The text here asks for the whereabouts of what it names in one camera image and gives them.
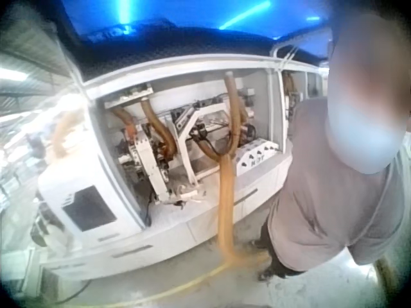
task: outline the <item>ceiling light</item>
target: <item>ceiling light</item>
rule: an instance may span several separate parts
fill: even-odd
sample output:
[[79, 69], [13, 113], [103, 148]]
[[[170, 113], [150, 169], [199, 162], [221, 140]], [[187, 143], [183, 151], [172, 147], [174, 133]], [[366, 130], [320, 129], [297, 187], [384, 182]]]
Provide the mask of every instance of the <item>ceiling light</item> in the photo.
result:
[[7, 150], [9, 147], [11, 147], [12, 145], [16, 144], [17, 142], [19, 142], [24, 136], [26, 135], [26, 132], [24, 130], [16, 133], [9, 142], [7, 142], [4, 145], [4, 148]]
[[87, 104], [87, 101], [85, 98], [80, 95], [80, 94], [66, 94], [62, 96], [57, 103], [57, 110], [59, 112], [61, 111], [73, 111], [73, 110], [78, 110], [81, 109], [82, 107], [85, 107]]
[[11, 69], [3, 69], [0, 68], [0, 79], [9, 79], [9, 80], [14, 80], [14, 81], [24, 81], [26, 80], [28, 74], [18, 72], [18, 71], [13, 71]]
[[119, 19], [120, 24], [130, 22], [130, 0], [119, 0]]
[[263, 3], [260, 3], [260, 4], [256, 5], [255, 7], [251, 8], [250, 10], [247, 10], [247, 11], [235, 16], [233, 19], [227, 21], [225, 24], [223, 24], [221, 27], [219, 27], [219, 29], [224, 30], [225, 28], [235, 24], [236, 22], [238, 22], [238, 21], [240, 21], [240, 20], [242, 20], [242, 19], [244, 19], [244, 18], [246, 18], [246, 17], [248, 17], [248, 16], [250, 16], [254, 13], [257, 13], [261, 10], [264, 10], [264, 9], [270, 7], [270, 5], [271, 5], [270, 1], [265, 1]]
[[320, 19], [319, 16], [310, 16], [306, 18], [307, 21], [319, 21]]
[[19, 158], [22, 158], [30, 151], [27, 146], [18, 146], [12, 151], [12, 153], [7, 157], [8, 162], [15, 162]]
[[11, 121], [11, 120], [14, 120], [14, 119], [18, 119], [19, 117], [26, 117], [29, 114], [31, 114], [30, 111], [21, 112], [20, 114], [8, 114], [8, 115], [4, 115], [4, 116], [0, 115], [0, 123]]

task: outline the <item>industrial machine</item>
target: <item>industrial machine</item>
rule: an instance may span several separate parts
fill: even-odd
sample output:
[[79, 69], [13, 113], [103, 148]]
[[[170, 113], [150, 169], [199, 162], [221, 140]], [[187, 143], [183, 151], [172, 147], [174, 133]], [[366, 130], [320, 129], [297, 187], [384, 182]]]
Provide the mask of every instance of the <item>industrial machine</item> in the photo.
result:
[[[66, 247], [48, 247], [43, 266], [68, 279], [98, 278], [211, 238], [221, 179], [216, 157], [226, 144], [235, 143], [233, 221], [273, 196], [292, 160], [281, 61], [182, 56], [80, 82], [89, 102], [86, 137], [39, 177], [42, 203], [53, 214], [46, 224], [58, 221]], [[301, 79], [317, 72], [294, 61], [285, 68]], [[293, 95], [306, 87], [297, 83]]]

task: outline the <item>concrete floor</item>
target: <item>concrete floor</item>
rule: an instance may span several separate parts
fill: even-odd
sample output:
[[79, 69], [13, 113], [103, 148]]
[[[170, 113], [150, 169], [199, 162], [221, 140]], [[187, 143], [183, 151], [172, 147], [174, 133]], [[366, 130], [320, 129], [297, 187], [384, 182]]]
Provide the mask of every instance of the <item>concrete floor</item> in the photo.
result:
[[[259, 234], [268, 204], [236, 225], [236, 242], [246, 243]], [[146, 298], [210, 272], [221, 265], [215, 239], [153, 266], [94, 280], [73, 305], [102, 305]], [[141, 307], [381, 307], [385, 295], [373, 266], [357, 266], [347, 251], [301, 276], [269, 283], [256, 280], [259, 268], [232, 268], [199, 286]], [[81, 288], [83, 282], [59, 283], [59, 299]]]

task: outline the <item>gray t-shirt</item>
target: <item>gray t-shirt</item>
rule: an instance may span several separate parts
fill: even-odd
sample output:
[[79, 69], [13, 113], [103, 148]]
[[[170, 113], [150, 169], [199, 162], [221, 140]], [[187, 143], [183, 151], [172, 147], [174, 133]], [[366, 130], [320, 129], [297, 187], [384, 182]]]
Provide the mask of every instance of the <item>gray t-shirt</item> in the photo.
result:
[[381, 257], [404, 214], [396, 163], [364, 175], [342, 163], [326, 137], [327, 99], [304, 101], [292, 123], [293, 161], [268, 217], [279, 260], [296, 271], [348, 247], [357, 264]]

